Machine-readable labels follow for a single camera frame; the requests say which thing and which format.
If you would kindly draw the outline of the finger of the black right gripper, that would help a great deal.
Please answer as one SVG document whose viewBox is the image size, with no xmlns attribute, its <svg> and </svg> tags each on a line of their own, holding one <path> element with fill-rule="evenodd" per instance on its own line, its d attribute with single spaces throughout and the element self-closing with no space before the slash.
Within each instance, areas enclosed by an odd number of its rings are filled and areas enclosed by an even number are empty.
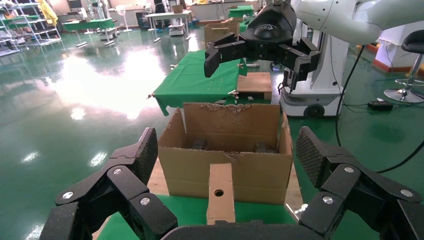
<svg viewBox="0 0 424 240">
<path fill-rule="evenodd" d="M 221 63 L 239 60 L 246 57 L 247 43 L 239 40 L 239 35 L 230 32 L 208 43 L 205 51 L 204 76 L 210 78 Z"/>
<path fill-rule="evenodd" d="M 308 74 L 318 68 L 321 51 L 307 37 L 301 37 L 295 45 L 280 44 L 280 63 L 291 70 L 291 81 L 287 83 L 290 91 L 294 91 L 298 82 L 306 81 Z"/>
</svg>

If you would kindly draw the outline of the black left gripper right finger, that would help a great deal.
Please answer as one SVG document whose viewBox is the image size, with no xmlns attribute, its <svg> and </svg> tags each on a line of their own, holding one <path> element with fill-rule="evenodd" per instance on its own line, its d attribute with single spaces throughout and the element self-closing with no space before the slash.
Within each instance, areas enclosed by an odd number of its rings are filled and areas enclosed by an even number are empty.
<svg viewBox="0 0 424 240">
<path fill-rule="evenodd" d="M 382 240 L 421 240 L 424 207 L 415 190 L 362 165 L 348 150 L 321 141 L 304 126 L 296 156 L 318 189 L 299 224 L 329 240 L 344 214 L 351 211 Z"/>
</svg>

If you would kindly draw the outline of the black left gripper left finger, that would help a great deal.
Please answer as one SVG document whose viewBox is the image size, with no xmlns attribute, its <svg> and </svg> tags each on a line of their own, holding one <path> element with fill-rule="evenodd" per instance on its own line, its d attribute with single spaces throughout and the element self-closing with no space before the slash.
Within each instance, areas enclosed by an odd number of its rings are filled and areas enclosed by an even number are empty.
<svg viewBox="0 0 424 240">
<path fill-rule="evenodd" d="M 116 149 L 97 172 L 61 191 L 42 229 L 42 240 L 90 240 L 119 213 L 141 240 L 159 240 L 177 217 L 148 188 L 158 157 L 154 128 L 137 143 Z"/>
</svg>

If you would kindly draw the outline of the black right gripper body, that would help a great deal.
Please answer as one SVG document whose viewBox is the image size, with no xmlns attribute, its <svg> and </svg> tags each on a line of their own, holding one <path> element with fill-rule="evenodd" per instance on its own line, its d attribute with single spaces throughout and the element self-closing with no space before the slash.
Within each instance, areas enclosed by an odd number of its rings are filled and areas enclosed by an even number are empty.
<svg viewBox="0 0 424 240">
<path fill-rule="evenodd" d="M 242 58 L 282 62 L 284 50 L 281 45 L 291 46 L 297 16 L 289 2 L 267 4 L 239 34 L 244 41 Z"/>
</svg>

